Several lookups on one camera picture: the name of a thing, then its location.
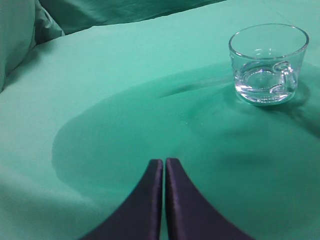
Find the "dark purple object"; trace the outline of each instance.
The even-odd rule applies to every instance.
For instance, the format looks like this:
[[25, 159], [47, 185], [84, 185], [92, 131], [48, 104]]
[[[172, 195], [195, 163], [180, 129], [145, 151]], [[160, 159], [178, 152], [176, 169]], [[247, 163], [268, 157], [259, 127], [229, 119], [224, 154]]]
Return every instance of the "dark purple object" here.
[[211, 206], [176, 158], [166, 160], [165, 211], [170, 240], [253, 240]]
[[123, 204], [81, 240], [159, 240], [163, 193], [163, 162], [151, 160]]

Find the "water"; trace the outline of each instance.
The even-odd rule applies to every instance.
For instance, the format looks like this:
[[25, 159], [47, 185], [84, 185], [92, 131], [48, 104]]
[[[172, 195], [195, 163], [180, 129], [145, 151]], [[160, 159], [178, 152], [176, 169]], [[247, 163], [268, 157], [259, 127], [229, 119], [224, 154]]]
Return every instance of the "water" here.
[[294, 96], [296, 73], [288, 62], [252, 67], [246, 64], [235, 74], [235, 89], [256, 105], [280, 104]]

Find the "teal cloth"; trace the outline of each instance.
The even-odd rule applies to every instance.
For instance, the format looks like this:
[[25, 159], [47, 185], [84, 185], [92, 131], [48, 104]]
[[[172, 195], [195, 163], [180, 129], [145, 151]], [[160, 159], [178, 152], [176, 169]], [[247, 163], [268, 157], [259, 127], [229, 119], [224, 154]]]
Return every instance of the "teal cloth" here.
[[131, 23], [223, 0], [40, 0], [66, 34], [92, 26]]
[[63, 35], [38, 0], [0, 0], [0, 92], [36, 44]]
[[[0, 94], [0, 239], [77, 239], [166, 157], [255, 239], [320, 239], [318, 9], [227, 0], [36, 46]], [[228, 40], [265, 23], [310, 44], [294, 99], [261, 108], [235, 96]]]

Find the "green tablecloth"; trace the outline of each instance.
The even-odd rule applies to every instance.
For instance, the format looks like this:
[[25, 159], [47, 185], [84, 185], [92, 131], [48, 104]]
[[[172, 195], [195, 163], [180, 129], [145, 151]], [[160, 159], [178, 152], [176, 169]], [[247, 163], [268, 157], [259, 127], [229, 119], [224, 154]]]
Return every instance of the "green tablecloth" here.
[[39, 0], [0, 0], [0, 92], [29, 50], [64, 35]]
[[39, 0], [66, 34], [154, 19], [223, 0]]
[[[34, 48], [0, 94], [0, 239], [76, 239], [166, 157], [256, 239], [320, 239], [319, 10], [228, 0]], [[235, 96], [228, 50], [263, 23], [310, 36], [297, 95], [268, 108]]]

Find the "clear glass mug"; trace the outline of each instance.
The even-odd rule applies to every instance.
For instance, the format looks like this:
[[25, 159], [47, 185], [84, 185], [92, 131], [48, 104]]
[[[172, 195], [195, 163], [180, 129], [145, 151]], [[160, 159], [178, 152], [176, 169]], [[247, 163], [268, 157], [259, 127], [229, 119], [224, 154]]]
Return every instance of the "clear glass mug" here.
[[286, 24], [256, 25], [234, 34], [229, 50], [238, 95], [255, 105], [290, 100], [308, 43], [305, 31]]

